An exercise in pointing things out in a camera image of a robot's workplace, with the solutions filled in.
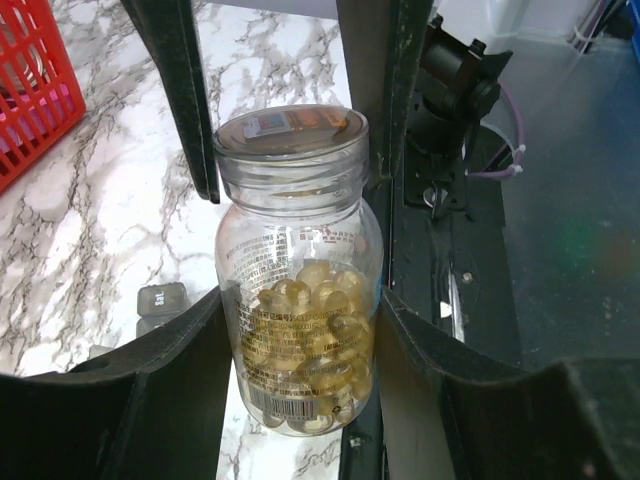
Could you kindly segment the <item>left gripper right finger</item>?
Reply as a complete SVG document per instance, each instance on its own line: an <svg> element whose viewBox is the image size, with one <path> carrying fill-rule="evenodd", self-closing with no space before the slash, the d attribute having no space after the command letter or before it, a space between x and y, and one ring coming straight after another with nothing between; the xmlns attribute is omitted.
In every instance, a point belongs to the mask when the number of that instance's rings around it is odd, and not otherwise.
<svg viewBox="0 0 640 480"><path fill-rule="evenodd" d="M639 363L528 372L481 354L384 291L379 385L394 479L635 479Z"/></svg>

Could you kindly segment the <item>clear pill bottle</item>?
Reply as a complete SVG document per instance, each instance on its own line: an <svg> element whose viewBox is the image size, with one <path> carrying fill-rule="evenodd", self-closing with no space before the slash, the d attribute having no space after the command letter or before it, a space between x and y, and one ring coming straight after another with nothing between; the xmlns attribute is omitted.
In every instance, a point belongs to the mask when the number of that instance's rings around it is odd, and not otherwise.
<svg viewBox="0 0 640 480"><path fill-rule="evenodd" d="M310 437L352 422L373 388L383 235L363 193L369 125L291 105L215 134L231 205L215 261L241 398L263 426Z"/></svg>

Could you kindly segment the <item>grey weekly pill organizer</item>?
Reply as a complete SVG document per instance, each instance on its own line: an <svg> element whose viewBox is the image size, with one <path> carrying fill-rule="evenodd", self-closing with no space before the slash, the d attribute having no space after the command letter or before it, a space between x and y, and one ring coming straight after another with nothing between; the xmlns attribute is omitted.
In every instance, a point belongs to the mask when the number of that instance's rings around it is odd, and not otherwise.
<svg viewBox="0 0 640 480"><path fill-rule="evenodd" d="M116 340L92 345L89 359L104 355L115 348L148 334L183 313L190 305L185 285L181 282L144 286L138 290L134 315L122 324Z"/></svg>

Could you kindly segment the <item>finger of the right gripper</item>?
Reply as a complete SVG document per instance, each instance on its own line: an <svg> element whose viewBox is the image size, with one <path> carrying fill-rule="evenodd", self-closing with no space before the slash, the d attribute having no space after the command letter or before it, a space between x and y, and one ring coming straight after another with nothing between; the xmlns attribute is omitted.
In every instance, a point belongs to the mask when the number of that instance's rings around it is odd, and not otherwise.
<svg viewBox="0 0 640 480"><path fill-rule="evenodd" d="M199 36L189 0L123 0L158 69L199 196L220 202Z"/></svg>

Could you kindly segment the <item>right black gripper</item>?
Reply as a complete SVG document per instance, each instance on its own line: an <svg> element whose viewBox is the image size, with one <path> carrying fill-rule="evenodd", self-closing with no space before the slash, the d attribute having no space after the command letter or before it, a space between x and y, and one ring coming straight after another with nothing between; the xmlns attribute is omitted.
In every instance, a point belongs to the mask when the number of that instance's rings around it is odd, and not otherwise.
<svg viewBox="0 0 640 480"><path fill-rule="evenodd" d="M352 107L369 122L369 183L395 175L405 140L405 203L434 220L465 210L480 122L500 97L513 52L487 54L479 39L464 44L443 30L441 15L430 20L428 0L336 6Z"/></svg>

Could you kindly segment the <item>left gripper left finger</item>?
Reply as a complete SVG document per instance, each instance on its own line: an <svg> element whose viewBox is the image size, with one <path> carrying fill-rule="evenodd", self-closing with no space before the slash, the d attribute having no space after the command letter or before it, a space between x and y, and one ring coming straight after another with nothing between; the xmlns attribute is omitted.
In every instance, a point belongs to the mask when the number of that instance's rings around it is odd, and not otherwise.
<svg viewBox="0 0 640 480"><path fill-rule="evenodd" d="M4 479L213 479L231 364L212 290L67 373L1 378Z"/></svg>

